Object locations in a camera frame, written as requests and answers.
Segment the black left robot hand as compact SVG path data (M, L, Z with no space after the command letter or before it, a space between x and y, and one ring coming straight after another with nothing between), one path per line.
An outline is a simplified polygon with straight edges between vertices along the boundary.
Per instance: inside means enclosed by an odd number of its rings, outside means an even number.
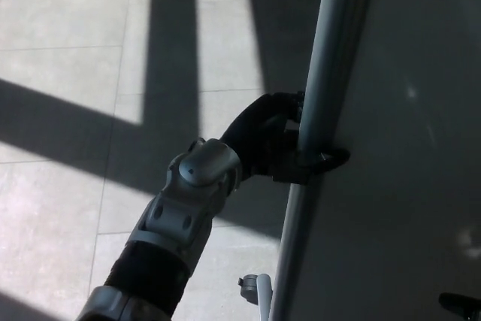
M299 124L305 93L264 94L241 112L221 137L236 152L242 180L271 177L274 182L307 185L313 175L332 171L350 158L345 149L324 149L312 156L298 151L299 131L286 128Z

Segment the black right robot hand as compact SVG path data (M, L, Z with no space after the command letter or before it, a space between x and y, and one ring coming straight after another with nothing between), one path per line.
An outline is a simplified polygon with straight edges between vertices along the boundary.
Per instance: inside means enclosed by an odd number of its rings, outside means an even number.
M464 320L480 320L481 301L478 298L443 292L439 295L438 301L443 309L460 316Z

